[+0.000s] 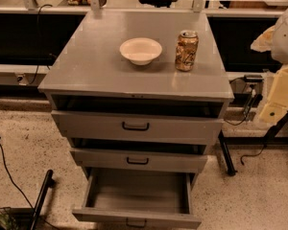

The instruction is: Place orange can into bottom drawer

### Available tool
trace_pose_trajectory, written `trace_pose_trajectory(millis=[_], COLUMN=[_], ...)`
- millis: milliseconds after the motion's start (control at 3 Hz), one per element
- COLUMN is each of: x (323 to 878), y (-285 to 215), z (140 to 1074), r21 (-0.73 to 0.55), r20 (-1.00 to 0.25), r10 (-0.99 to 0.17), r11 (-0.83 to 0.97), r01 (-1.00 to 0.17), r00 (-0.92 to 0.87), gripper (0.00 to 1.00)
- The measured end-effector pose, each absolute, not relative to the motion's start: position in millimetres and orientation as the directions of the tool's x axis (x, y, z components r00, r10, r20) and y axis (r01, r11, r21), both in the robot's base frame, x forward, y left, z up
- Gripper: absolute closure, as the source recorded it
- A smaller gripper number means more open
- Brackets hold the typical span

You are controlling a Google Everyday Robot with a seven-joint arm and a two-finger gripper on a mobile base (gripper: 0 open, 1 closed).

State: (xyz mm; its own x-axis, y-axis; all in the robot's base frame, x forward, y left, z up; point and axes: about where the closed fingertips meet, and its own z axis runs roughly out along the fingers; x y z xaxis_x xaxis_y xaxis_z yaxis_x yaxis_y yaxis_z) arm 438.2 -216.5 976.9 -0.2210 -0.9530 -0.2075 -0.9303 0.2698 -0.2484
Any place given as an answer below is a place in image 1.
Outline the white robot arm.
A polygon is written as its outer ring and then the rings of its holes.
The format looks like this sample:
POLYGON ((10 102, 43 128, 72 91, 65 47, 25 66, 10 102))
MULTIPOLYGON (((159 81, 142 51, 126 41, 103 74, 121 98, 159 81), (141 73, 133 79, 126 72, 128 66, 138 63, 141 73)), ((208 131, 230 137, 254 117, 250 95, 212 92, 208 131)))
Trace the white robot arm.
POLYGON ((257 40, 256 47, 270 51, 274 60, 282 67, 274 74, 274 80, 259 119, 266 123, 277 123, 288 111, 288 9, 257 40))

